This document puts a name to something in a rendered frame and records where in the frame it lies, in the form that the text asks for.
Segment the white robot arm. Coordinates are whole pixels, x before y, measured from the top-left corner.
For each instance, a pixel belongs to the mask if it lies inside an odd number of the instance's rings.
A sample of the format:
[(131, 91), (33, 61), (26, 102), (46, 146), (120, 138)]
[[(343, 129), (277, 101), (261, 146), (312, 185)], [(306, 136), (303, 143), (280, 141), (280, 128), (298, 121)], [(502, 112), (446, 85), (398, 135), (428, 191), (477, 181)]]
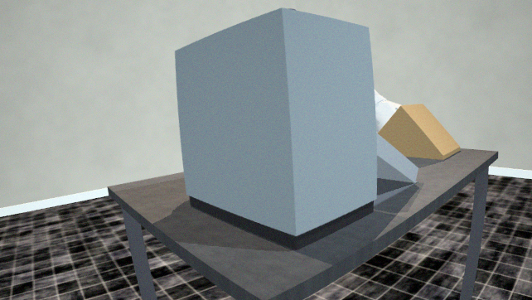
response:
[(379, 95), (375, 91), (375, 115), (376, 115), (376, 127), (378, 132), (384, 127), (385, 123), (392, 117), (397, 108), (401, 104), (393, 102), (385, 103), (387, 99)]

